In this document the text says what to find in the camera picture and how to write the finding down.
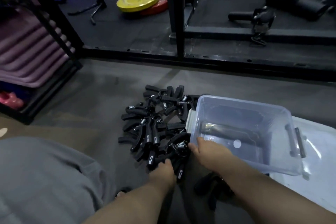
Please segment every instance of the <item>forearm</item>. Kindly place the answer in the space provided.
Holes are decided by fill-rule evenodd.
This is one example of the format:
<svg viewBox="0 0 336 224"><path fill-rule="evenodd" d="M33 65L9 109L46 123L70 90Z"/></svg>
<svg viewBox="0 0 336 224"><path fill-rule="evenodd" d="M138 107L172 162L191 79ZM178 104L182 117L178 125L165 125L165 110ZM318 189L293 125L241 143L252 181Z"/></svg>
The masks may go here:
<svg viewBox="0 0 336 224"><path fill-rule="evenodd" d="M336 223L336 215L232 156L218 173L255 220L272 224Z"/></svg>
<svg viewBox="0 0 336 224"><path fill-rule="evenodd" d="M159 181L150 181L109 203L84 224L155 224L168 190Z"/></svg>

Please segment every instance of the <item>gray shorts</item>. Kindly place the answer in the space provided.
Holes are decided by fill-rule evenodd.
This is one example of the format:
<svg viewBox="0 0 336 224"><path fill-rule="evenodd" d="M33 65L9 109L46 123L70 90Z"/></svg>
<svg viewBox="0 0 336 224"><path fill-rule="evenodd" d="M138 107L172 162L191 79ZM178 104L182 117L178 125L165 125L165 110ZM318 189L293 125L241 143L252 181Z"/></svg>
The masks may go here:
<svg viewBox="0 0 336 224"><path fill-rule="evenodd" d="M0 140L0 223L82 223L113 192L85 154L32 137Z"/></svg>

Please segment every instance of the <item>plastic container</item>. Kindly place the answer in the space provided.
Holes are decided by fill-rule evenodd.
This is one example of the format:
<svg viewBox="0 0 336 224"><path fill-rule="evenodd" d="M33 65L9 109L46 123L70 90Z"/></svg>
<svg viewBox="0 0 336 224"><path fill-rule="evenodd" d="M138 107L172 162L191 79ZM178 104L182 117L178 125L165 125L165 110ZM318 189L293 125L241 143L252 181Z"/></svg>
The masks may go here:
<svg viewBox="0 0 336 224"><path fill-rule="evenodd" d="M302 174L292 115L284 107L238 99L201 96L191 142L197 137L226 146L263 173Z"/></svg>

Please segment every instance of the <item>black gym floor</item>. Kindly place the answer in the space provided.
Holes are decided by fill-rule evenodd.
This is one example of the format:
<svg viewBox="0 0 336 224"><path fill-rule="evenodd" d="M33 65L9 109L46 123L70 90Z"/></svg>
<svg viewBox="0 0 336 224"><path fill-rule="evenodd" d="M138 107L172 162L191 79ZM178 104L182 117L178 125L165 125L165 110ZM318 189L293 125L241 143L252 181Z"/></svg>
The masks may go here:
<svg viewBox="0 0 336 224"><path fill-rule="evenodd" d="M89 20L90 12L68 19L84 44L91 47L112 47L159 53L175 52L169 43L170 23L168 11L143 18L125 18L116 6L117 0L105 0L107 8L96 14L96 25ZM265 0L199 0L190 26L249 27L228 21L231 11L253 11L263 6ZM61 5L64 13L77 11L95 0L68 0ZM336 30L335 15L325 14L317 22L277 11L272 28ZM265 48L250 47L249 42L189 39L185 51L188 53L221 55L227 58L288 61L300 64L320 65L336 69L336 47L317 45L293 45L270 43Z"/></svg>

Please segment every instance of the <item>red weight plate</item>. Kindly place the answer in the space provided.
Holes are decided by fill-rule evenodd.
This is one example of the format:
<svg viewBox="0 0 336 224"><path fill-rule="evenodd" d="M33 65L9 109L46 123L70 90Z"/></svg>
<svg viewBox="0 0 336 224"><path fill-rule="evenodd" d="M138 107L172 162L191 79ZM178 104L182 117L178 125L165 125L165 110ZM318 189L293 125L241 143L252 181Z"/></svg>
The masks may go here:
<svg viewBox="0 0 336 224"><path fill-rule="evenodd" d="M168 9L168 1L167 0L159 0L155 5L149 7L148 9L142 10L140 12L141 15L152 15L159 14Z"/></svg>

